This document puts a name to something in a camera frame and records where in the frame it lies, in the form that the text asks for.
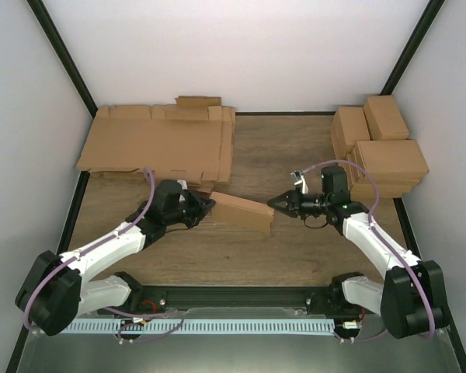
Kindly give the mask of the brown cardboard paper box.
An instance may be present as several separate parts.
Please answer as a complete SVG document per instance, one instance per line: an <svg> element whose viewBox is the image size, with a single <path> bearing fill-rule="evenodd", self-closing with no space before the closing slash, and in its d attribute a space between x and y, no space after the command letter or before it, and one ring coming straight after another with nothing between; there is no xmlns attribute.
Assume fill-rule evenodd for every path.
<svg viewBox="0 0 466 373"><path fill-rule="evenodd" d="M221 223L247 228L269 235L274 219L274 210L266 204L212 192L215 201L211 217Z"/></svg>

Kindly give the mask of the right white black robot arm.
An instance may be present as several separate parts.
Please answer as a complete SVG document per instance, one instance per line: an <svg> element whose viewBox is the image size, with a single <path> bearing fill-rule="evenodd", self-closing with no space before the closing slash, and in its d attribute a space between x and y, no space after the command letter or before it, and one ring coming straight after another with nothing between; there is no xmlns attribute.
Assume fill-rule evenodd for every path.
<svg viewBox="0 0 466 373"><path fill-rule="evenodd" d="M354 307L379 315L397 339L432 336L450 324L450 311L440 266L423 261L398 244L376 221L373 211L351 197L342 162L327 162L321 170L322 192L310 193L303 171L292 172L294 187L268 200L273 210L290 218L325 218L374 265L383 281L359 272L335 276L329 303L340 313Z"/></svg>

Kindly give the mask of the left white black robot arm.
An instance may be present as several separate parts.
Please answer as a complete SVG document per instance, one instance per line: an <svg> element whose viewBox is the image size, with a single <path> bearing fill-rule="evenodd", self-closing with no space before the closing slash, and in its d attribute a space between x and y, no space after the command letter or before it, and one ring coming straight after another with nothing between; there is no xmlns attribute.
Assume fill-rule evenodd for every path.
<svg viewBox="0 0 466 373"><path fill-rule="evenodd" d="M194 228L214 205L182 181L163 180L111 232L61 255L41 253L15 299L26 326L54 336L79 316L100 309L133 315L143 305L142 285L125 272L103 280L96 276L156 243L171 225Z"/></svg>

